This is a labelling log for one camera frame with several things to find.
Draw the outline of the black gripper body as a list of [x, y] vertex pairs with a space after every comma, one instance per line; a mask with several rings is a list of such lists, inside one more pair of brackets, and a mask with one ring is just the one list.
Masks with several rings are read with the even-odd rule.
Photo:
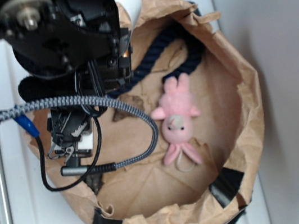
[[78, 108], [53, 108], [48, 114], [47, 130], [52, 142], [48, 158], [64, 159], [66, 167], [78, 167], [94, 148], [94, 125], [89, 114]]

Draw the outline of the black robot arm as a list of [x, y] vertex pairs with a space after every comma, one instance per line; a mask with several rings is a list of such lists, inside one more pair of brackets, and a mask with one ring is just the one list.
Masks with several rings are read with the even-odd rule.
[[132, 29], [117, 0], [0, 0], [0, 39], [29, 73], [25, 102], [70, 95], [105, 96], [133, 78]]

